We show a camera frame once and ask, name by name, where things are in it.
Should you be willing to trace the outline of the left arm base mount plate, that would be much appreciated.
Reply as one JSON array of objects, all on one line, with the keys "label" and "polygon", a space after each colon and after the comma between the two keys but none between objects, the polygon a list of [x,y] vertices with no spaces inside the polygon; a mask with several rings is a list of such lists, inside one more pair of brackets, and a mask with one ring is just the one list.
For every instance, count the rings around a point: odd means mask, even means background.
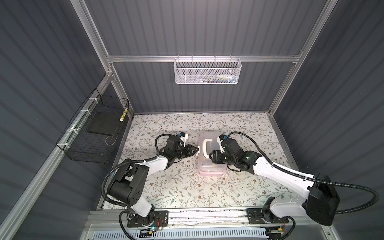
[{"label": "left arm base mount plate", "polygon": [[154,210],[147,217],[138,214],[128,216],[128,228],[141,227],[167,227],[169,220],[169,211]]}]

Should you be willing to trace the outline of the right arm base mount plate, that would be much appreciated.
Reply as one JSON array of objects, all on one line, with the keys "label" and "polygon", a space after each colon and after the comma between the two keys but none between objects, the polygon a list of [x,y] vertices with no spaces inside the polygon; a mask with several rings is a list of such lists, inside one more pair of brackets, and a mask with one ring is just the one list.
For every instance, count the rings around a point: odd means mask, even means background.
[{"label": "right arm base mount plate", "polygon": [[246,209],[246,216],[250,224],[287,224],[288,217],[278,218],[269,211],[263,211],[262,208]]}]

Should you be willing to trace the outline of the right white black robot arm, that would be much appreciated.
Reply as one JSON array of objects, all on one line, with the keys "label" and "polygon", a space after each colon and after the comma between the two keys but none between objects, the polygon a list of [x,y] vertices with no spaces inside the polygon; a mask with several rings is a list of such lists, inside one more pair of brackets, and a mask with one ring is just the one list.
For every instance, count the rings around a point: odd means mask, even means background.
[{"label": "right white black robot arm", "polygon": [[232,165],[237,171],[271,179],[298,195],[296,198],[268,198],[259,214],[265,222],[272,223],[288,217],[309,217],[323,226],[332,225],[340,197],[333,186],[320,182],[329,180],[328,176],[318,175],[312,182],[312,175],[270,163],[261,153],[245,152],[232,138],[223,139],[219,148],[209,153],[203,151],[203,155],[214,164]]}]

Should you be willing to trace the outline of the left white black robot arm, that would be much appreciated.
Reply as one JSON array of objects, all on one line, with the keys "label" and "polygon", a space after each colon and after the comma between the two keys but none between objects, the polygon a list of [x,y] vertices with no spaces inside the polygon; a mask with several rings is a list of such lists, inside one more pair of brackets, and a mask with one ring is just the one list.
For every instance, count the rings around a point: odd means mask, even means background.
[{"label": "left white black robot arm", "polygon": [[185,158],[195,156],[199,148],[187,145],[187,139],[186,133],[157,136],[155,157],[142,160],[125,159],[111,169],[101,185],[102,198],[141,218],[151,218],[155,207],[142,196],[147,177],[166,170]]}]

